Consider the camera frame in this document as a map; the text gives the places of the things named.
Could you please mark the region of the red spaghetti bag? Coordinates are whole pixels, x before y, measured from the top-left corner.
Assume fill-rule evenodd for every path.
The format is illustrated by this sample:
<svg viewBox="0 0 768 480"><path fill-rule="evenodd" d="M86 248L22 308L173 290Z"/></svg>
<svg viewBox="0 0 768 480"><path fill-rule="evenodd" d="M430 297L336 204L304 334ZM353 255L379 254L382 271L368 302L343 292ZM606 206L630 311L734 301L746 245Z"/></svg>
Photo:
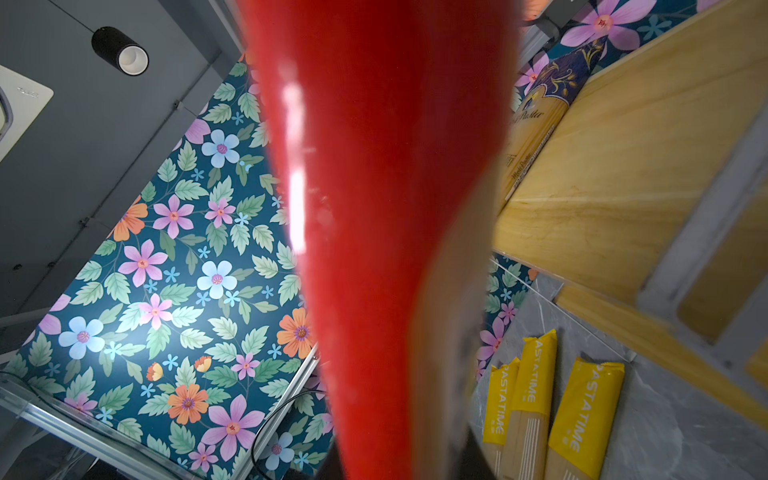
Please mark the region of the red spaghetti bag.
<svg viewBox="0 0 768 480"><path fill-rule="evenodd" d="M349 479L456 479L516 1L243 1Z"/></svg>

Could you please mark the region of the blue gold spaghetti bag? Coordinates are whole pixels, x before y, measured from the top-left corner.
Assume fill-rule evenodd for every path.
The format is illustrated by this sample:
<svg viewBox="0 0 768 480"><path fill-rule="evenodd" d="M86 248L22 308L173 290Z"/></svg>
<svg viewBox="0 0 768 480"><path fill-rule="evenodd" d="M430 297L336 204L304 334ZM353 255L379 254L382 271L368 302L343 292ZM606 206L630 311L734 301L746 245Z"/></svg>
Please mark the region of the blue gold spaghetti bag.
<svg viewBox="0 0 768 480"><path fill-rule="evenodd" d="M534 57L535 78L512 117L500 183L501 211L520 186L543 147L573 104L607 47L604 37L558 58Z"/></svg>

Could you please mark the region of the yellow pasta bag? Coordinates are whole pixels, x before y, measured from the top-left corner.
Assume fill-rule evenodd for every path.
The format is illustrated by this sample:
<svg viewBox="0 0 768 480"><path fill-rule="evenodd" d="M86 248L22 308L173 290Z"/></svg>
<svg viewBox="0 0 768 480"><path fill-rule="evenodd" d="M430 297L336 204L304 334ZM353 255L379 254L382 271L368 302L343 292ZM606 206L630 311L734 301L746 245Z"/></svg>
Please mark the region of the yellow pasta bag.
<svg viewBox="0 0 768 480"><path fill-rule="evenodd" d="M544 477L600 477L618 406L625 365L574 362L549 434Z"/></svg>
<svg viewBox="0 0 768 480"><path fill-rule="evenodd" d="M503 479L532 480L545 476L557 348L554 330L524 339L502 453Z"/></svg>
<svg viewBox="0 0 768 480"><path fill-rule="evenodd" d="M511 402L521 360L492 367L486 400L482 442L487 460L496 478L501 475L502 453L508 434Z"/></svg>

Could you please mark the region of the black ceiling spotlight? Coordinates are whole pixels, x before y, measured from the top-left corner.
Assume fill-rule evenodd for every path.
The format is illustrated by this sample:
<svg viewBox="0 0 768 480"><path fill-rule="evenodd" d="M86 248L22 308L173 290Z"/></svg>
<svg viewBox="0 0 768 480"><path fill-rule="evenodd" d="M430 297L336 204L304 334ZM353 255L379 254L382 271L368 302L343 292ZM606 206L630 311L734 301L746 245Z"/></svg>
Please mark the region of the black ceiling spotlight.
<svg viewBox="0 0 768 480"><path fill-rule="evenodd" d="M140 76L149 67L148 52L115 27L104 26L95 30L91 46L97 56L125 75Z"/></svg>

